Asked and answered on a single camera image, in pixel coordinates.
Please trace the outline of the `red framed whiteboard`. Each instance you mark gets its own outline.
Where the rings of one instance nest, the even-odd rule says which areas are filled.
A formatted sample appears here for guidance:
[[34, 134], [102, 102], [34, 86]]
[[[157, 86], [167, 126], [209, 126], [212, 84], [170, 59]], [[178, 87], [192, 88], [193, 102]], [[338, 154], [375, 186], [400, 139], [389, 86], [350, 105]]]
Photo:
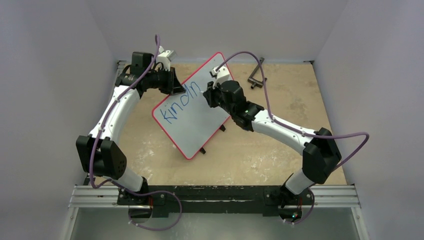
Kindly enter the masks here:
[[153, 119], [188, 160], [204, 153], [204, 145], [230, 118], [222, 108], [210, 108], [203, 96], [213, 80], [209, 71], [224, 60], [224, 55], [216, 52], [181, 83], [184, 93], [165, 97], [151, 111]]

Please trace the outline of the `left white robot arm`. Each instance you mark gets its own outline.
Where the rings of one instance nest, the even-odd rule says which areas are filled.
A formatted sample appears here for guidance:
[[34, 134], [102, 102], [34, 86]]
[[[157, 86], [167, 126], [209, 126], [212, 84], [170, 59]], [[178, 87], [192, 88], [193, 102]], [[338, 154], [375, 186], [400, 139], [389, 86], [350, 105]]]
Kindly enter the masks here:
[[121, 132], [128, 117], [143, 94], [157, 89], [165, 95], [185, 93], [171, 61], [174, 50], [159, 50], [158, 54], [133, 52], [131, 63], [116, 76], [111, 100], [96, 126], [76, 140], [76, 149], [89, 183], [94, 189], [102, 186], [95, 177], [130, 192], [138, 205], [149, 199], [147, 179], [127, 166], [127, 158], [119, 148]]

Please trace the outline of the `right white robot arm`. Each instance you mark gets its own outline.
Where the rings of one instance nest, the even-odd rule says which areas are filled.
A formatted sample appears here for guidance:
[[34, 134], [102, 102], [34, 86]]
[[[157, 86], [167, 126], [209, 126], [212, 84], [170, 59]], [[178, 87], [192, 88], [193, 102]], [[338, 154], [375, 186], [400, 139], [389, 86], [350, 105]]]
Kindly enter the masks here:
[[316, 131], [270, 116], [263, 106], [248, 101], [240, 84], [234, 80], [207, 83], [203, 96], [209, 107], [220, 107], [241, 129], [271, 137], [302, 156], [302, 167], [283, 184], [280, 196], [288, 204], [300, 198], [313, 184], [323, 184], [342, 159], [332, 133]]

